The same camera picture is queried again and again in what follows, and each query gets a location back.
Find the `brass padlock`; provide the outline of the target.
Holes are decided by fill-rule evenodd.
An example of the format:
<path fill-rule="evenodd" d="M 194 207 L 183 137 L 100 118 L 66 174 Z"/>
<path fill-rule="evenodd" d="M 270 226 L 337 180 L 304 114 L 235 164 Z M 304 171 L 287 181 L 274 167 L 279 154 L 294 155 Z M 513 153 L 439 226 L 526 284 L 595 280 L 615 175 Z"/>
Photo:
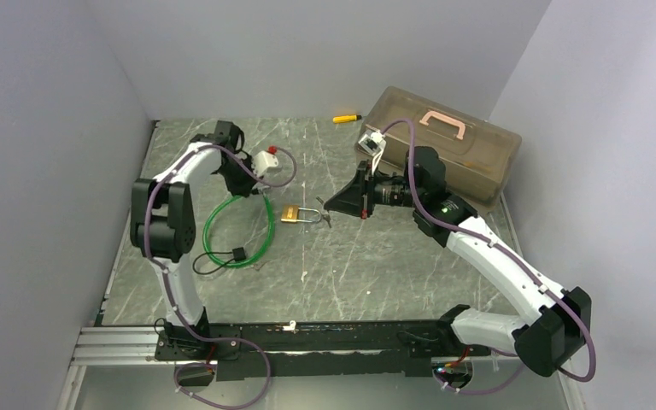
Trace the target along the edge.
<path fill-rule="evenodd" d="M 323 220 L 323 215 L 318 209 L 303 208 L 299 205 L 284 205 L 280 221 L 291 224 L 317 224 Z"/>

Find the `green cable lock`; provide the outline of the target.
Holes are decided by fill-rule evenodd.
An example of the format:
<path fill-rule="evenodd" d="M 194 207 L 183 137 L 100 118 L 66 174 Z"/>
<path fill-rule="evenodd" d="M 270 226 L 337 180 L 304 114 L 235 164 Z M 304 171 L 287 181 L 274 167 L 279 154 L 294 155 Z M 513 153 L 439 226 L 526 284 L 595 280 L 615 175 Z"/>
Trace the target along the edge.
<path fill-rule="evenodd" d="M 240 267 L 227 269 L 257 268 L 273 243 L 276 224 L 274 206 L 267 195 L 258 199 L 231 197 L 208 216 L 202 228 L 202 252 L 244 247 L 248 259 Z"/>

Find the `silver key bunch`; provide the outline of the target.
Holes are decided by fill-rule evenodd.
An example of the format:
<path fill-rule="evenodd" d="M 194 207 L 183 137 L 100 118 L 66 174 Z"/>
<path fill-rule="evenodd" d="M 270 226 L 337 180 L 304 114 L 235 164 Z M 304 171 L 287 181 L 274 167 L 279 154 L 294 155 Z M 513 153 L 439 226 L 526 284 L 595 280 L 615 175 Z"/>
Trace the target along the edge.
<path fill-rule="evenodd" d="M 320 205 L 319 211 L 320 211 L 320 214 L 321 214 L 321 218 L 322 218 L 322 220 L 323 220 L 323 221 L 327 224 L 327 226 L 331 229 L 331 228 L 332 228 L 332 224 L 331 224 L 331 216 L 330 216 L 329 211 L 325 209 L 325 201 L 324 201 L 320 196 L 317 196 L 317 197 L 316 197 L 316 201 L 317 201 L 317 202 L 319 203 L 319 205 Z"/>

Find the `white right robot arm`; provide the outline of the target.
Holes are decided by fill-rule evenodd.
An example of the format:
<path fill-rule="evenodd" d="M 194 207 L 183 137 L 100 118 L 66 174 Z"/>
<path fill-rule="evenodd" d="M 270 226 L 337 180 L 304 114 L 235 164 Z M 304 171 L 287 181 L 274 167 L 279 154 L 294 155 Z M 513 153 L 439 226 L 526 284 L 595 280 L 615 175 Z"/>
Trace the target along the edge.
<path fill-rule="evenodd" d="M 436 323 L 441 351 L 458 354 L 469 345 L 483 346 L 517 355 L 539 376 L 561 371 L 589 345 L 590 296 L 580 287 L 565 289 L 525 262 L 447 187 L 444 176 L 445 165 L 431 147 L 408 154 L 402 175 L 373 171 L 371 162 L 361 161 L 324 209 L 366 219 L 377 205 L 411 208 L 420 231 L 468 261 L 514 307 L 514 315 L 452 307 Z"/>

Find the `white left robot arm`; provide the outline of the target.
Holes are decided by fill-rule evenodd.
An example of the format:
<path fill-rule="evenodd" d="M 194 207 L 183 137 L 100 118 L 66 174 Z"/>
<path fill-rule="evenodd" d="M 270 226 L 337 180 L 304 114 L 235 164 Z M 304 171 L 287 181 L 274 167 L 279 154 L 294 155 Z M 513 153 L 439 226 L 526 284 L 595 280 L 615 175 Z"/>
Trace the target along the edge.
<path fill-rule="evenodd" d="M 167 306 L 165 332 L 191 359 L 211 347 L 207 310 L 196 291 L 190 252 L 197 228 L 192 185 L 219 175 L 228 192 L 249 196 L 256 185 L 253 162 L 242 152 L 244 133 L 227 120 L 194 136 L 186 151 L 152 179 L 132 186 L 130 240 L 154 269 Z"/>

